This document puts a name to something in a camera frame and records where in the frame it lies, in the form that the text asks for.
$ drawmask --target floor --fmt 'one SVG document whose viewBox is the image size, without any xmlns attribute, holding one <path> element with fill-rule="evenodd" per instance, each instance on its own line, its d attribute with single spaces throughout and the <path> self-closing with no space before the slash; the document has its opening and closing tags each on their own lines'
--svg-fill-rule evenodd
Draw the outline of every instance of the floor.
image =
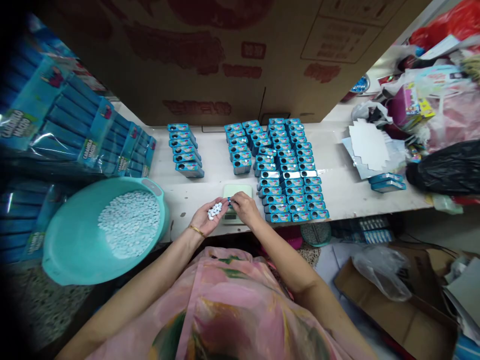
<svg viewBox="0 0 480 360">
<path fill-rule="evenodd" d="M 93 286 L 60 286 L 37 265 L 7 269 L 12 303 L 38 351 L 63 334 Z"/>
</svg>

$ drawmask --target black plastic bag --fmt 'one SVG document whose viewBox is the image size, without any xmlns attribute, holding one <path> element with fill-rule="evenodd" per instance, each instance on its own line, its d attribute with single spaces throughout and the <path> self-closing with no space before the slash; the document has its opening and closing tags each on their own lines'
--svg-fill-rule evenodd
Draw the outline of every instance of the black plastic bag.
<svg viewBox="0 0 480 360">
<path fill-rule="evenodd" d="M 408 182 L 443 195 L 480 194 L 480 140 L 463 141 L 428 155 L 406 169 Z"/>
</svg>

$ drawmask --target person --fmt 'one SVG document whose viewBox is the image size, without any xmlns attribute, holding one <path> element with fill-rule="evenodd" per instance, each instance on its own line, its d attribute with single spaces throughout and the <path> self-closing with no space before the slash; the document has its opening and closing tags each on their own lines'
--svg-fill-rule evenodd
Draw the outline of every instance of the person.
<svg viewBox="0 0 480 360">
<path fill-rule="evenodd" d="M 166 251 L 132 278 L 57 359 L 376 359 L 328 285 L 263 219 L 244 192 L 231 204 L 257 237 L 263 257 L 206 247 L 228 210 L 217 198 L 196 211 Z M 220 214 L 208 210 L 221 202 Z"/>
</svg>

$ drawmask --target white plastic bag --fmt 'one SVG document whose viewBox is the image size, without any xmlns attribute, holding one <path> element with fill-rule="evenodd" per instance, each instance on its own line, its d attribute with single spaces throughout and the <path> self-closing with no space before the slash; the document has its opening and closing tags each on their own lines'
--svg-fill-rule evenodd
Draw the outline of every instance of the white plastic bag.
<svg viewBox="0 0 480 360">
<path fill-rule="evenodd" d="M 388 109 L 385 106 L 383 106 L 381 103 L 373 102 L 370 100 L 362 102 L 353 108 L 350 115 L 351 120 L 352 121 L 355 121 L 357 119 L 368 120 L 368 118 L 370 117 L 370 112 L 371 111 L 373 112 L 375 108 L 380 110 L 381 114 L 383 115 L 381 119 L 373 122 L 375 126 L 393 124 L 394 120 L 391 116 L 388 116 L 388 112 L 389 112 Z"/>
<path fill-rule="evenodd" d="M 409 260 L 402 253 L 383 245 L 372 245 L 355 254 L 352 261 L 358 272 L 390 300 L 404 302 L 412 297 L 397 276 L 401 268 L 410 268 Z"/>
</svg>

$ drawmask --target flattened cardboard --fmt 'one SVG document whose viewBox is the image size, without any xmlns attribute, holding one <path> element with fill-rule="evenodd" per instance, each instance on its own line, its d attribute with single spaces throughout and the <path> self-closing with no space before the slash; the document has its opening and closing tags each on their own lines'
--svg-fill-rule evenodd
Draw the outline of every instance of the flattened cardboard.
<svg viewBox="0 0 480 360">
<path fill-rule="evenodd" d="M 457 324 L 417 296 L 395 302 L 355 269 L 350 259 L 334 283 L 352 303 L 417 360 L 451 360 L 458 338 Z"/>
<path fill-rule="evenodd" d="M 145 124 L 320 122 L 430 0 L 58 0 L 38 16 Z"/>
<path fill-rule="evenodd" d="M 388 247 L 404 254 L 410 262 L 410 268 L 402 269 L 398 274 L 408 289 L 440 312 L 451 316 L 451 312 L 447 310 L 439 278 L 432 268 L 430 256 L 425 246 L 421 245 L 422 248 L 418 248 L 415 244 L 396 242 Z"/>
</svg>

